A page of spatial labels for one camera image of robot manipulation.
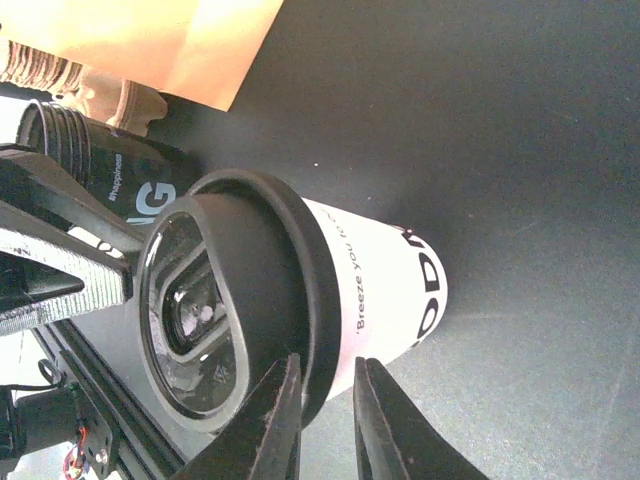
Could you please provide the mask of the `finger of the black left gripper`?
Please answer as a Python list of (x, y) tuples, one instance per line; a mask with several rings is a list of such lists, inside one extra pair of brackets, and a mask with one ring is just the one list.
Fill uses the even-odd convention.
[(130, 267), (47, 222), (1, 203), (1, 334), (126, 303)]
[(56, 161), (18, 144), (1, 146), (1, 200), (53, 226), (79, 226), (137, 267), (145, 235), (96, 200)]

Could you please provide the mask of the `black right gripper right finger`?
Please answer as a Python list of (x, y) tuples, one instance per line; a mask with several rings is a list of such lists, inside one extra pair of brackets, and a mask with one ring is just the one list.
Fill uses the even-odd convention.
[(426, 420), (385, 366), (358, 357), (354, 433), (361, 479), (484, 479)]

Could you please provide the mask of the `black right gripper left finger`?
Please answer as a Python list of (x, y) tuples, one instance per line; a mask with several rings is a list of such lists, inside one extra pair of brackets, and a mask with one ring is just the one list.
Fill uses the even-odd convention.
[(297, 479), (302, 394), (300, 357), (277, 360), (223, 431), (175, 479)]

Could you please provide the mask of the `stack of black cup lids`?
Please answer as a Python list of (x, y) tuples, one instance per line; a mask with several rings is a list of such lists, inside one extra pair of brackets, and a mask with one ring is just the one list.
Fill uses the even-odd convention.
[(101, 204), (141, 230), (202, 176), (185, 152), (54, 102), (28, 104), (16, 142), (55, 160)]

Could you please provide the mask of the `brown pulp cup carrier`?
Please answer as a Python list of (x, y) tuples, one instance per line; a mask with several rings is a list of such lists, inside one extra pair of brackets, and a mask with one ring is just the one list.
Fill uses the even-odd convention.
[(145, 137), (149, 124), (164, 119), (165, 99), (155, 89), (131, 80), (84, 67), (79, 87), (60, 103), (85, 117)]

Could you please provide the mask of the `black lid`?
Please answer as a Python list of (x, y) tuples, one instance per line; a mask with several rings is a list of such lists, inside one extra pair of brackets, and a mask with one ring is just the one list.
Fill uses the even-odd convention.
[(168, 414), (217, 432), (272, 364), (300, 357), (302, 421), (328, 399), (341, 307), (328, 242), (280, 179), (219, 170), (156, 218), (138, 267), (145, 369)]

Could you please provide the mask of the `brown paper takeout bag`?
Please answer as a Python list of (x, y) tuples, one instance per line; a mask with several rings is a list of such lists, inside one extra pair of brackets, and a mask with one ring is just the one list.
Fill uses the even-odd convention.
[(18, 43), (228, 111), (279, 1), (4, 1)]

